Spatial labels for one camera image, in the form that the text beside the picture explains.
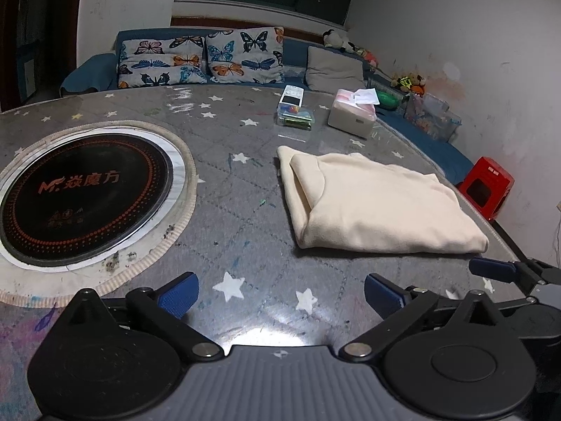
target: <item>black round cooktop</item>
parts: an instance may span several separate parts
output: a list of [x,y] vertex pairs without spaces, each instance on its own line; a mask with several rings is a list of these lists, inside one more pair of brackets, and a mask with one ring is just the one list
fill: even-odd
[[35,160],[1,205],[0,239],[28,264],[77,263],[141,227],[166,198],[171,161],[129,134],[83,137]]

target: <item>white wall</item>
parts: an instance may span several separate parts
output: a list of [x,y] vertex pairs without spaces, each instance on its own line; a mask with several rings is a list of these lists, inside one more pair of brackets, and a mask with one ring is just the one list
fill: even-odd
[[455,146],[515,179],[498,222],[528,256],[555,263],[561,0],[353,0],[346,26],[386,72],[428,77],[464,120]]
[[314,17],[235,1],[178,0],[173,4],[173,15],[246,20],[293,28],[316,35],[321,35],[331,28],[340,34],[346,32],[343,27]]
[[117,33],[169,27],[173,0],[80,0],[76,55],[78,66],[113,49]]

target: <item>pillow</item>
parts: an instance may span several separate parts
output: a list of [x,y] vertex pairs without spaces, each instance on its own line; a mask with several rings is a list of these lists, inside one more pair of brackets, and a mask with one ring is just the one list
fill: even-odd
[[251,28],[207,36],[212,80],[219,83],[284,82],[282,53],[284,29]]
[[308,47],[306,82],[310,89],[335,95],[339,89],[356,92],[364,88],[363,63],[360,60]]
[[128,40],[121,45],[119,88],[207,83],[201,69],[204,39]]

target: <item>purple stain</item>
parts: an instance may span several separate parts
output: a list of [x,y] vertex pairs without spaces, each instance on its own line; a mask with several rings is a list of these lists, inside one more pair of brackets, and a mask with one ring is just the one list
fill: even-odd
[[40,330],[45,329],[47,326],[49,326],[50,320],[52,319],[53,315],[54,315],[54,311],[57,309],[57,303],[55,302],[53,305],[53,308],[51,308],[51,310],[49,311],[48,314],[46,314],[44,317],[42,317],[39,322],[35,325],[34,327],[34,331],[35,332],[39,332]]

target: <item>red stool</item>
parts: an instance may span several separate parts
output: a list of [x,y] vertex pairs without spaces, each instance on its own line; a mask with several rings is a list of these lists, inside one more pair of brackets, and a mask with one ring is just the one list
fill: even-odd
[[495,160],[483,156],[466,176],[459,191],[489,221],[494,220],[514,179]]

